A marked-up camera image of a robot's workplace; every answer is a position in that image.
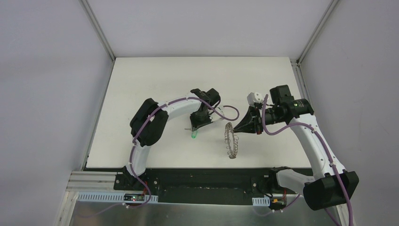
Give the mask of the green plastic key tag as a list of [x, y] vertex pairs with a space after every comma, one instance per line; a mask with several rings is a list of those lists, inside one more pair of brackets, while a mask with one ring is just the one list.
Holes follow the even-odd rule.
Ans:
[[197, 137], [197, 135], [198, 135], [198, 131], [197, 131], [197, 130], [196, 130], [196, 131], [193, 131], [193, 132], [191, 133], [191, 138], [195, 139], [195, 138]]

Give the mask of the metal disc with key rings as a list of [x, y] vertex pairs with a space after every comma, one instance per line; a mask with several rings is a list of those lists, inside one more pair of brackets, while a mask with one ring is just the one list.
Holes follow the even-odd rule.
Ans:
[[227, 154], [230, 159], [235, 159], [238, 154], [239, 138], [234, 134], [232, 123], [225, 125], [224, 142], [226, 144]]

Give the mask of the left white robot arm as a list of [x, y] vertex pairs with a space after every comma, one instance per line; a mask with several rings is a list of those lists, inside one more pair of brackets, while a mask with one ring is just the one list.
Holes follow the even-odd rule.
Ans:
[[149, 98], [143, 102], [130, 122], [133, 147], [128, 163], [123, 167], [123, 178], [120, 184], [131, 190], [139, 190], [143, 186], [146, 162], [152, 145], [157, 143], [169, 120], [189, 114], [191, 131], [211, 124], [212, 111], [220, 104], [221, 98], [215, 89], [207, 92], [193, 89], [184, 97], [170, 102], [156, 102]]

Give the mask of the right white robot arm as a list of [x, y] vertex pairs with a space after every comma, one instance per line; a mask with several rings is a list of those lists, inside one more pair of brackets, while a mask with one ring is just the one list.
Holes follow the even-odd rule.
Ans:
[[279, 193], [284, 188], [302, 195], [312, 210], [336, 205], [350, 207], [359, 177], [348, 171], [331, 151], [319, 131], [314, 110], [307, 99], [295, 99], [288, 85], [270, 89], [270, 95], [252, 92], [247, 96], [248, 110], [235, 133], [277, 135], [291, 129], [310, 162], [312, 176], [300, 174], [290, 167], [269, 171], [266, 190]]

